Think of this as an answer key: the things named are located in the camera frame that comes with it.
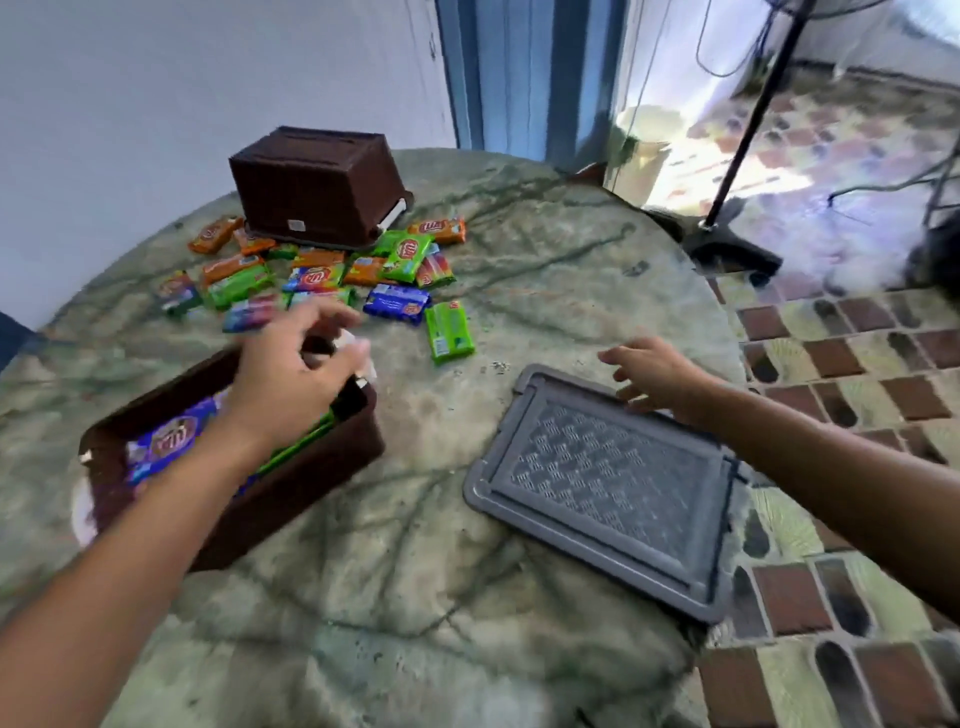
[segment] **marble table top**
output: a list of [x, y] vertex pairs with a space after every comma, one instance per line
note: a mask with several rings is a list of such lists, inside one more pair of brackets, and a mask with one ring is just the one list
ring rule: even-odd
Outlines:
[[[595, 352], [644, 326], [730, 381], [738, 348], [707, 283], [602, 189], [479, 152], [396, 153], [412, 218], [461, 214], [476, 355], [435, 367], [422, 330], [369, 320], [387, 453], [233, 568], [189, 576], [107, 726], [655, 725], [702, 630], [462, 497], [523, 367], [610, 384]], [[152, 293], [227, 195], [117, 260], [0, 375], [0, 600], [72, 558], [81, 434], [228, 341]]]

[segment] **plastic box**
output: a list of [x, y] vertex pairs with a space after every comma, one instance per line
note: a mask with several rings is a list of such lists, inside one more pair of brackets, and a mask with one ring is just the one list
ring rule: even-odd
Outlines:
[[[308, 336], [303, 351], [332, 353], [333, 348], [320, 337]], [[89, 459], [84, 459], [100, 532], [134, 500], [133, 488], [125, 482], [127, 442], [229, 385], [239, 360], [239, 347], [224, 349], [84, 433], [80, 454], [89, 452]], [[225, 569], [383, 454], [383, 438], [373, 416], [376, 393], [369, 383], [351, 382], [332, 407], [342, 422], [235, 498], [191, 571]]]
[[279, 127], [230, 171], [250, 234], [302, 245], [367, 250], [413, 204], [383, 134]]

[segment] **blue snack packet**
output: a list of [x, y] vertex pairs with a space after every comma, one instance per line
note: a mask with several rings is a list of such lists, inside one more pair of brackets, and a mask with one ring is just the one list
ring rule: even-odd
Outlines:
[[128, 442], [127, 483], [135, 486], [187, 452], [216, 414], [217, 402], [207, 397], [165, 425]]
[[426, 291], [380, 283], [370, 292], [363, 310], [372, 316], [396, 319], [418, 326], [423, 320], [423, 310], [429, 305], [430, 294]]

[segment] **right hand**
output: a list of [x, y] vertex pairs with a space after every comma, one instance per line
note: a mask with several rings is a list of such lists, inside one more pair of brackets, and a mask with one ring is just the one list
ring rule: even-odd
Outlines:
[[669, 409], [686, 425], [698, 425], [711, 393], [724, 386], [722, 379], [702, 370], [658, 336], [639, 336], [597, 356], [617, 368], [614, 381], [630, 381], [616, 396], [629, 402], [632, 410]]

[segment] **fan stand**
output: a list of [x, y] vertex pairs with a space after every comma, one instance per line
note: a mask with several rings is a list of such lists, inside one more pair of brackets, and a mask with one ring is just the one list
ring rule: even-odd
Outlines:
[[[807, 21], [813, 14], [813, 9], [817, 0], [803, 0], [800, 9], [793, 15], [790, 24], [790, 30], [787, 32], [780, 52], [770, 69], [770, 74], [763, 89], [760, 90], [759, 97], [756, 99], [754, 110], [750, 114], [747, 122], [747, 128], [743, 133], [739, 146], [733, 155], [730, 166], [727, 168], [727, 174], [724, 175], [717, 189], [716, 199], [710, 208], [707, 217], [700, 221], [692, 231], [686, 231], [680, 240], [680, 245], [684, 252], [694, 260], [701, 263], [711, 262], [716, 256], [720, 256], [739, 263], [747, 270], [757, 271], [762, 277], [769, 278], [773, 276], [783, 263], [783, 258], [770, 251], [760, 248], [758, 245], [746, 240], [730, 229], [730, 221], [718, 222], [724, 203], [727, 201], [727, 195], [730, 194], [730, 188], [737, 172], [740, 171], [740, 165], [743, 164], [747, 152], [750, 150], [750, 144], [753, 142], [763, 116], [770, 107], [774, 94], [780, 87], [783, 74], [786, 73], [787, 66], [793, 57], [793, 52], [797, 48], [797, 41], [800, 40], [800, 33], [806, 27]], [[676, 218], [676, 225], [683, 227], [683, 216], [676, 213], [666, 212], [662, 209], [657, 210], [654, 218], [662, 215], [670, 215]]]

